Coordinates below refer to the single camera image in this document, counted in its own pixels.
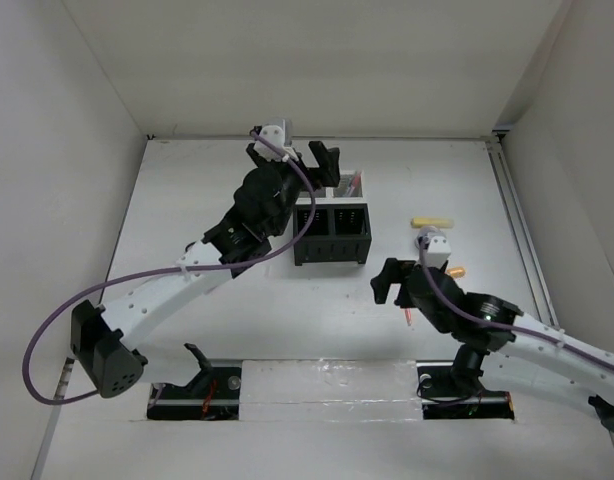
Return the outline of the clear jar of paperclips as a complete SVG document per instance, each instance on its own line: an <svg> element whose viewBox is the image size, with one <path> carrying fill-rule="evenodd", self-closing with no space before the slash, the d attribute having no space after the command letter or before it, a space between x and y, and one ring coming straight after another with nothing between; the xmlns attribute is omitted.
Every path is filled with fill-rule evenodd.
<svg viewBox="0 0 614 480"><path fill-rule="evenodd" d="M419 229L416 237L417 248L426 249L431 240L438 234L439 229L433 225L424 225Z"/></svg>

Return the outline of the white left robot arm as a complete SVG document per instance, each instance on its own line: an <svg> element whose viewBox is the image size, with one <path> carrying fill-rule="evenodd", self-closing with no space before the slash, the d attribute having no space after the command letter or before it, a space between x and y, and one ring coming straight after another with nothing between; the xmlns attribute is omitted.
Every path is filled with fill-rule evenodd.
<svg viewBox="0 0 614 480"><path fill-rule="evenodd" d="M85 300L72 310L71 349L100 397L119 396L139 381L148 360L138 347L160 324L275 255L270 240L284 233L301 193L339 184L339 149L321 141L308 147L314 167L290 147L248 144L255 167L235 191L233 206L174 266L106 304Z"/></svg>

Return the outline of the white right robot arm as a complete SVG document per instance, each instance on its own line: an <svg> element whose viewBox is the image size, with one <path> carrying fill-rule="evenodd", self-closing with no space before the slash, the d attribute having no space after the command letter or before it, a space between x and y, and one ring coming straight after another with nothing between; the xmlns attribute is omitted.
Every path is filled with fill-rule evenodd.
<svg viewBox="0 0 614 480"><path fill-rule="evenodd" d="M443 269L389 258L371 279L383 304L415 309L460 347L445 374L423 374L419 397L451 408L485 392L521 392L568 405L614 433L614 353L587 344L490 294L463 291Z"/></svg>

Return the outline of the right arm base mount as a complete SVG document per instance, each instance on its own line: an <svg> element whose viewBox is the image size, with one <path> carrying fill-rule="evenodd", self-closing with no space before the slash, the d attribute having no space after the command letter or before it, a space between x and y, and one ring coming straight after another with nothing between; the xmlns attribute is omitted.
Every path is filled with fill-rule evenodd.
<svg viewBox="0 0 614 480"><path fill-rule="evenodd" d="M481 383L486 353L461 346L454 359L416 363L416 395L424 420L514 420L511 396Z"/></svg>

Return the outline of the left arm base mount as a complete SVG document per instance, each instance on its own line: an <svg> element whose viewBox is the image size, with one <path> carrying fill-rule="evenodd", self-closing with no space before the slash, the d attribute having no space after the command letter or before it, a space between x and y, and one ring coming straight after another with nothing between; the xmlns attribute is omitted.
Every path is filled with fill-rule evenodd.
<svg viewBox="0 0 614 480"><path fill-rule="evenodd" d="M184 347L198 364L184 385L156 383L146 410L153 421L237 421L240 411L243 362L209 360L192 343Z"/></svg>

